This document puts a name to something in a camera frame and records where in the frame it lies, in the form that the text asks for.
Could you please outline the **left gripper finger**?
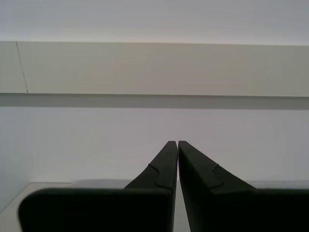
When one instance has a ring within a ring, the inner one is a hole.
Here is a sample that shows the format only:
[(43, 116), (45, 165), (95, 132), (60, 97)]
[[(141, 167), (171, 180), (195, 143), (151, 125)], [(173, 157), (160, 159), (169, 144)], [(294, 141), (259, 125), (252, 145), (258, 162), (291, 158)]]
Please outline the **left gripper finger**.
[(306, 232), (306, 189), (263, 189), (179, 141), (179, 175), (193, 232)]
[(45, 188), (19, 205), (24, 232), (170, 232), (178, 148), (169, 141), (146, 169), (121, 189)]

